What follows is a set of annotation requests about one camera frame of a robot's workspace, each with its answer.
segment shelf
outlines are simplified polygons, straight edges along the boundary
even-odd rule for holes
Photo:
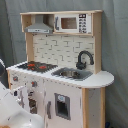
[[[92,33],[64,33],[64,32],[53,32],[54,35],[79,35],[79,36],[93,36]]]
[[[20,15],[36,15],[36,14],[83,14],[83,13],[98,13],[102,10],[90,10],[90,11],[60,11],[60,12],[27,12],[20,13]]]

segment microwave door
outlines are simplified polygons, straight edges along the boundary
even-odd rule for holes
[[[55,31],[79,33],[79,14],[56,14]]]

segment door handle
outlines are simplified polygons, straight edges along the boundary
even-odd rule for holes
[[[47,104],[47,115],[49,119],[51,119],[50,106],[51,106],[51,101],[49,101]]]
[[[55,29],[59,30],[59,27],[57,27],[57,21],[58,21],[58,17],[55,17]]]

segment microwave window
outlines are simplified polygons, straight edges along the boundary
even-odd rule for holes
[[[76,18],[61,18],[62,29],[77,29]]]

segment gray curtain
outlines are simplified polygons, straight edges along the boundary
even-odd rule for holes
[[[106,88],[106,121],[128,128],[128,0],[5,0],[12,37],[14,63],[26,60],[21,12],[103,10],[102,70],[115,76]]]
[[[4,0],[0,0],[0,59],[4,61],[6,67],[14,64],[9,22]],[[7,72],[0,77],[0,81],[8,87]]]

